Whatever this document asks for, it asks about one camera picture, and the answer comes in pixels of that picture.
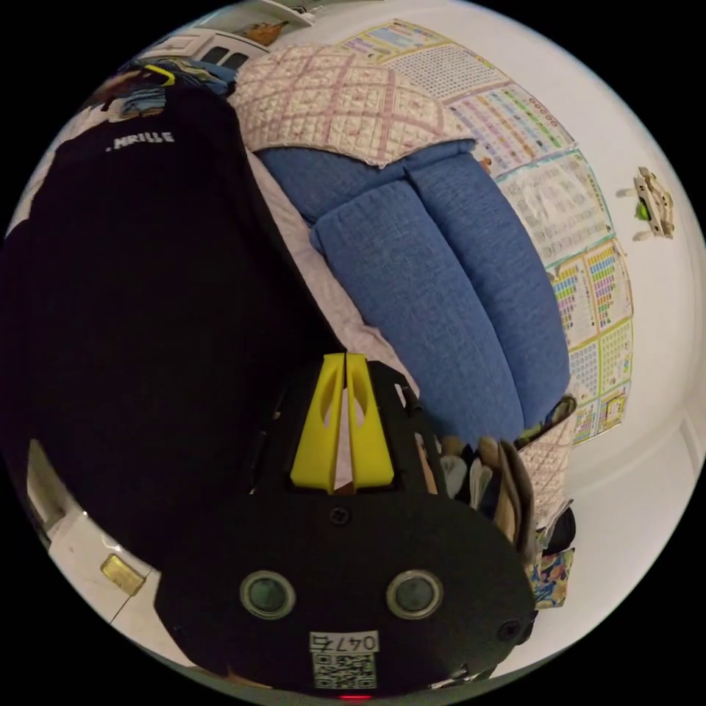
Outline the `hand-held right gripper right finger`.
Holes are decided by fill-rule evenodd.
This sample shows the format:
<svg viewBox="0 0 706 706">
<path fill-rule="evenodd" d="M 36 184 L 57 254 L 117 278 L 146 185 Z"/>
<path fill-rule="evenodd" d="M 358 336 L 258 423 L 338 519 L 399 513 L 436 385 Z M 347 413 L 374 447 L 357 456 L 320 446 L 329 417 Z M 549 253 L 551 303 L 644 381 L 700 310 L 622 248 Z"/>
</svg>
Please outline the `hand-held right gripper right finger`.
<svg viewBox="0 0 706 706">
<path fill-rule="evenodd" d="M 346 354 L 349 449 L 356 492 L 388 488 L 394 480 L 392 460 L 381 422 L 366 358 Z"/>
</svg>

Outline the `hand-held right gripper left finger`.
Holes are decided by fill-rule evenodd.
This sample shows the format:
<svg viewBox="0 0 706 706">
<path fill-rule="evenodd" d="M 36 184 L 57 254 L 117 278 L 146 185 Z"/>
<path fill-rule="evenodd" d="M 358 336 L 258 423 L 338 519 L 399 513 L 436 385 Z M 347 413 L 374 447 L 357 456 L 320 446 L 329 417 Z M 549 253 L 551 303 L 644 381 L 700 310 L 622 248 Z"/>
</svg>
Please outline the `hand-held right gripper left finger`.
<svg viewBox="0 0 706 706">
<path fill-rule="evenodd" d="M 324 356 L 290 471 L 295 488 L 335 490 L 346 355 Z"/>
</svg>

